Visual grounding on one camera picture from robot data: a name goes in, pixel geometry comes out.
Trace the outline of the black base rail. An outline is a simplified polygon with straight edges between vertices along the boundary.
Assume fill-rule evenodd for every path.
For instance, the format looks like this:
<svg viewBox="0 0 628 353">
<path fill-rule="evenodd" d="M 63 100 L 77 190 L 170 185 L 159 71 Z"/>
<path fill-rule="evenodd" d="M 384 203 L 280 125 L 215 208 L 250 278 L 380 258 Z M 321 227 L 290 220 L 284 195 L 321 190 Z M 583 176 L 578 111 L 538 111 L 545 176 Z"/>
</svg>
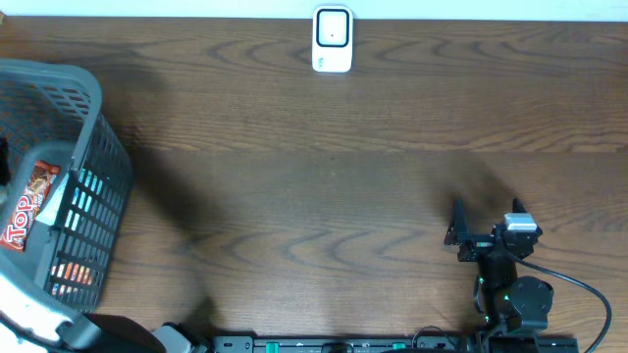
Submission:
<svg viewBox="0 0 628 353">
<path fill-rule="evenodd" d="M 281 338 L 223 335 L 212 339 L 216 353 L 578 353 L 574 338 L 446 336 Z"/>
</svg>

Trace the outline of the white barcode scanner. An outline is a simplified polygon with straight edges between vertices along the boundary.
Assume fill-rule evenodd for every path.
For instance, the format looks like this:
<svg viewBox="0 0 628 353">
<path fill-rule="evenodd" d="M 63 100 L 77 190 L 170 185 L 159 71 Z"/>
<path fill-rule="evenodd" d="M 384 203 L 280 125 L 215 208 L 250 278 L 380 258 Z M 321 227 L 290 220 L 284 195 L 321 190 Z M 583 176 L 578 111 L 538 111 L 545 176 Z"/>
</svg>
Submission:
<svg viewBox="0 0 628 353">
<path fill-rule="evenodd" d="M 353 13 L 341 5 L 323 5 L 314 10 L 312 23 L 312 69 L 318 73 L 350 71 L 353 56 Z"/>
</svg>

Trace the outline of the grey plastic shopping basket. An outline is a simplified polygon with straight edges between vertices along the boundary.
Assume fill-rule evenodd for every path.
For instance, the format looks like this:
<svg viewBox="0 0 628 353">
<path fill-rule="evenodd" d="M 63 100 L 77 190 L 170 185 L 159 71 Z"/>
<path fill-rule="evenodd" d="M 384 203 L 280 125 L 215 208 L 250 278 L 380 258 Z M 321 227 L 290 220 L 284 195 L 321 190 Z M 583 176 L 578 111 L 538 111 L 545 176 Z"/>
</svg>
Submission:
<svg viewBox="0 0 628 353">
<path fill-rule="evenodd" d="M 102 90 L 88 71 L 69 65 L 5 59 L 1 63 L 1 235 L 22 196 L 36 161 L 59 166 L 24 252 L 1 246 L 1 276 L 37 301 L 98 314 L 132 187 L 132 166 L 101 112 Z M 70 174 L 55 224 L 48 205 Z M 52 265 L 91 268 L 92 285 L 50 293 Z"/>
</svg>

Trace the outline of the orange snack packet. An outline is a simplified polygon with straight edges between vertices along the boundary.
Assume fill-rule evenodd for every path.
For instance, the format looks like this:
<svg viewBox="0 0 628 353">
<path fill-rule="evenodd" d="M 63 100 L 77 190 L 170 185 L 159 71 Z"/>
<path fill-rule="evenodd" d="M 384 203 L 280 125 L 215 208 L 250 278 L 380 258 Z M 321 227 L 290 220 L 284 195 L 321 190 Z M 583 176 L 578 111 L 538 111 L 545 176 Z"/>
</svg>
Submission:
<svg viewBox="0 0 628 353">
<path fill-rule="evenodd" d="M 75 287 L 75 283 L 92 285 L 94 282 L 91 268 L 73 262 L 52 265 L 50 275 L 53 279 L 62 279 L 70 282 L 70 284 L 53 283 L 50 289 L 50 293 L 53 296 L 78 292 L 79 288 Z"/>
</svg>

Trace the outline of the white wet wipes pack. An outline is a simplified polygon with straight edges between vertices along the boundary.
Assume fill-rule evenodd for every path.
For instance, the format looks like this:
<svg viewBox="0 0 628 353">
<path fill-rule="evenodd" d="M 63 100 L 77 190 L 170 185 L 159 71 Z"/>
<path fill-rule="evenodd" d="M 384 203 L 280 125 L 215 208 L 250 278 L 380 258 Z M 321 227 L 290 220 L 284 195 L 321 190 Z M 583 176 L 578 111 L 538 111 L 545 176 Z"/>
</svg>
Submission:
<svg viewBox="0 0 628 353">
<path fill-rule="evenodd" d="M 65 189 L 67 187 L 67 183 L 69 180 L 70 174 L 65 174 L 64 178 L 61 180 L 60 184 L 56 188 L 52 199 L 48 205 L 48 220 L 49 225 L 53 226 L 55 224 L 59 209 L 61 207 L 61 203 L 64 197 Z"/>
</svg>

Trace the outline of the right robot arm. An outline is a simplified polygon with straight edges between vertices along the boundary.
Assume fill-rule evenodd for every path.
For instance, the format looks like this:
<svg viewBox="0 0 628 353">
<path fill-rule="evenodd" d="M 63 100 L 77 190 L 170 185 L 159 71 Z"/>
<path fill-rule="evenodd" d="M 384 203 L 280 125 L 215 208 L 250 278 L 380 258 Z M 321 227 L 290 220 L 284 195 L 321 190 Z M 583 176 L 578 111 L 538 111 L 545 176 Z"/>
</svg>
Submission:
<svg viewBox="0 0 628 353">
<path fill-rule="evenodd" d="M 542 234 L 517 199 L 512 201 L 512 211 L 483 234 L 469 230 L 462 202 L 453 203 L 444 244 L 458 248 L 458 261 L 478 265 L 475 306 L 488 317 L 489 329 L 495 333 L 535 334 L 548 328 L 552 286 L 517 274 L 517 265 L 534 252 Z"/>
</svg>

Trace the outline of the red Top chocolate bar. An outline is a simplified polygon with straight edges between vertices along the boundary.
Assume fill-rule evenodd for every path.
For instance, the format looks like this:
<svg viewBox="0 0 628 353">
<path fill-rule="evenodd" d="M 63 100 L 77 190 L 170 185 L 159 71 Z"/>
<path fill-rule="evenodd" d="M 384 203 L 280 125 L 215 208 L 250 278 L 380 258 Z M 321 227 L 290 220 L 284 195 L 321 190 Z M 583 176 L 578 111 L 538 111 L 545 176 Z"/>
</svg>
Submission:
<svg viewBox="0 0 628 353">
<path fill-rule="evenodd" d="M 26 241 L 35 218 L 59 173 L 59 166 L 50 165 L 41 160 L 35 162 L 23 194 L 18 199 L 16 208 L 2 232 L 2 247 L 12 251 L 25 251 Z"/>
</svg>

